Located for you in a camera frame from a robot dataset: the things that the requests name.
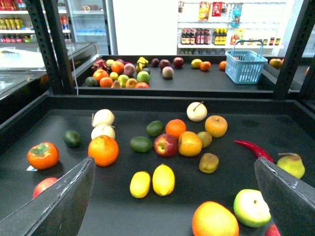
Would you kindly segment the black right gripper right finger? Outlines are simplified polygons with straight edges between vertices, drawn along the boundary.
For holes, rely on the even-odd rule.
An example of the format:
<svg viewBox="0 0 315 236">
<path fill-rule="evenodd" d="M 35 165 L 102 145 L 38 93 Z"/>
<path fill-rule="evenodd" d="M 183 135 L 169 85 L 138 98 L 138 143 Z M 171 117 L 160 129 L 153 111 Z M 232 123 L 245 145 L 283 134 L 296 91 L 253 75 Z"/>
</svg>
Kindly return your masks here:
<svg viewBox="0 0 315 236">
<path fill-rule="evenodd" d="M 282 236 L 315 234 L 315 188 L 261 157 L 255 177 Z"/>
</svg>

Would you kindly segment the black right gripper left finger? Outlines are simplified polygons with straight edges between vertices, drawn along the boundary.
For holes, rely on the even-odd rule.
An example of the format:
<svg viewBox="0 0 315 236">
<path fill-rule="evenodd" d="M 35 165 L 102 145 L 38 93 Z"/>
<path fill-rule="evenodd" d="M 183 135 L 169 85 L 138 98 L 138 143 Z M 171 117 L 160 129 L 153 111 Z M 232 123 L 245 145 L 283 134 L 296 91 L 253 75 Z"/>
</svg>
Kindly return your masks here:
<svg viewBox="0 0 315 236">
<path fill-rule="evenodd" d="M 76 236 L 95 178 L 95 161 L 85 158 L 53 185 L 0 222 L 2 236 Z"/>
</svg>

